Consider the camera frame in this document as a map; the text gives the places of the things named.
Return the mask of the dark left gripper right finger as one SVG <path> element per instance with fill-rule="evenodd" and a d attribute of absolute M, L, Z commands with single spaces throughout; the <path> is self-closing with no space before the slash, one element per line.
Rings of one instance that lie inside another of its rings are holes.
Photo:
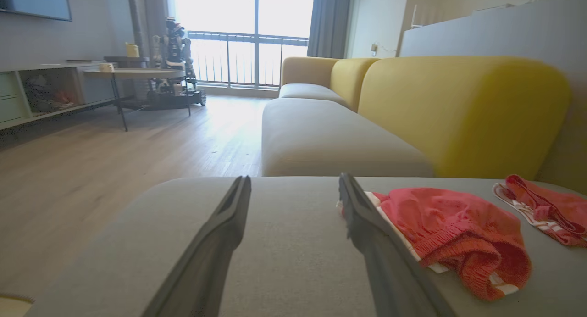
<path fill-rule="evenodd" d="M 455 312 L 350 173 L 339 176 L 347 236 L 363 255 L 378 317 L 453 317 Z"/>

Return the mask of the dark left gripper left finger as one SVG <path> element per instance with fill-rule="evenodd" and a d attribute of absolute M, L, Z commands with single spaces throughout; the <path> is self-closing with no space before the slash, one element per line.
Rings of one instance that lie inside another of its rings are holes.
<path fill-rule="evenodd" d="M 251 178 L 237 177 L 143 312 L 144 317 L 217 317 L 233 253 L 241 244 Z"/>

